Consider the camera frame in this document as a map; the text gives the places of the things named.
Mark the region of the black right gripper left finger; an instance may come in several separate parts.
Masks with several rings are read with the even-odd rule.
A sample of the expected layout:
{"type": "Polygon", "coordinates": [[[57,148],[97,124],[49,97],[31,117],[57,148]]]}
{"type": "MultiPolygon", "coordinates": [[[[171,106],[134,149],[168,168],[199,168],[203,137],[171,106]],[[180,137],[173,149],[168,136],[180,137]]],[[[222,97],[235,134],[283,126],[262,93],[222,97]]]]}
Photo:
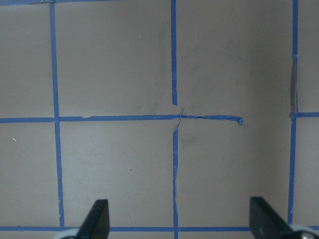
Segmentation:
{"type": "Polygon", "coordinates": [[[107,199],[96,200],[81,225],[78,239],[107,239],[110,232],[109,204],[107,199]]]}

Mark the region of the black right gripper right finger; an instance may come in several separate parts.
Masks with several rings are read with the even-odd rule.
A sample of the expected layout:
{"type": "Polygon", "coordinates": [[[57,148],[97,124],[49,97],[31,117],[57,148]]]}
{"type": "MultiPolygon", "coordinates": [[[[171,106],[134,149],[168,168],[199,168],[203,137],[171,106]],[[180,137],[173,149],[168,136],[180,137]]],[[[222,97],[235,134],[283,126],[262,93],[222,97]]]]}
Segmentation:
{"type": "Polygon", "coordinates": [[[251,197],[249,228],[256,239],[286,239],[292,229],[262,197],[251,197]]]}

